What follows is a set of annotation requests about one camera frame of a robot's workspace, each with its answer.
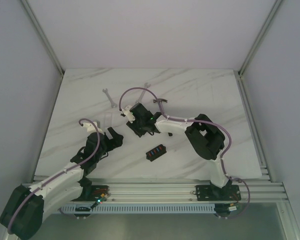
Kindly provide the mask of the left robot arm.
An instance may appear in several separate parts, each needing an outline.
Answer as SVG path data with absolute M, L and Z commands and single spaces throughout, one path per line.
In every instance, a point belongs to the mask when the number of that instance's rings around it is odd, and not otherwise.
M 39 183 L 21 184 L 13 190 L 0 216 L 0 224 L 9 234 L 29 240 L 57 209 L 72 200 L 91 198 L 92 182 L 87 176 L 110 151 L 123 145 L 123 135 L 112 127 L 107 130 L 111 138 L 103 132 L 92 132 L 62 170 Z

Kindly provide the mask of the clear fuse box lid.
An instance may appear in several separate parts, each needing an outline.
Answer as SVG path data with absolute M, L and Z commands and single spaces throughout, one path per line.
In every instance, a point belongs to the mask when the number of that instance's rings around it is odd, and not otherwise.
M 103 116 L 103 125 L 105 128 L 111 127 L 114 122 L 114 115 L 112 112 L 106 112 Z

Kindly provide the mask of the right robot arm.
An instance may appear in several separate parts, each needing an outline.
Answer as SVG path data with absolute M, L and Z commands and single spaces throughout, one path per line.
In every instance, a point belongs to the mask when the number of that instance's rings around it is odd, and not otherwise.
M 194 151 L 204 160 L 210 172 L 210 198 L 225 200 L 229 194 L 229 180 L 224 175 L 218 154 L 224 149 L 225 136 L 204 114 L 192 119 L 171 118 L 160 112 L 151 113 L 141 103 L 121 110 L 127 117 L 126 125 L 138 136 L 168 133 L 185 135 Z

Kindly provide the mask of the black fuse box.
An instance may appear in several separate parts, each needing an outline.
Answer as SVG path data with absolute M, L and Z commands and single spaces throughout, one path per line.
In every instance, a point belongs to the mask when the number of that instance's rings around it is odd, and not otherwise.
M 146 152 L 146 159 L 153 162 L 154 160 L 158 159 L 162 155 L 167 153 L 167 149 L 164 145 L 160 144 L 153 149 Z

